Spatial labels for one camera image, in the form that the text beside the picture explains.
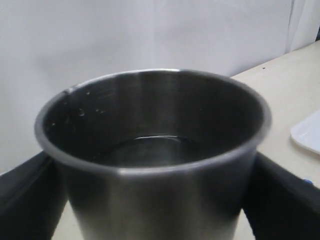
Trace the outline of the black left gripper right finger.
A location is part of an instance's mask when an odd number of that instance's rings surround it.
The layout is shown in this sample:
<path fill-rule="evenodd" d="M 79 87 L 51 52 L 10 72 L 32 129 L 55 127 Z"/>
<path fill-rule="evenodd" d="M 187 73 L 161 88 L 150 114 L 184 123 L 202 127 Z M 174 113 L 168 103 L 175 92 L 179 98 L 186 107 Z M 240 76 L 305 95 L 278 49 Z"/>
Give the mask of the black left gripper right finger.
<path fill-rule="evenodd" d="M 318 240 L 320 190 L 258 153 L 243 199 L 257 240 Z"/>

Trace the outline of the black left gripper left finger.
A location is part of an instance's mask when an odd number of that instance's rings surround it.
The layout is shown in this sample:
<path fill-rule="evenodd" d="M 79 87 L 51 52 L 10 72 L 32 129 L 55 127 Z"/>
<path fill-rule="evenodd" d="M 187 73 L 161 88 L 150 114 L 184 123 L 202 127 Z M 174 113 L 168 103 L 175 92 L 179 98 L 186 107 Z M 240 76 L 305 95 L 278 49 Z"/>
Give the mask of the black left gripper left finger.
<path fill-rule="evenodd" d="M 0 177 L 0 238 L 50 240 L 66 202 L 54 160 L 40 152 Z"/>

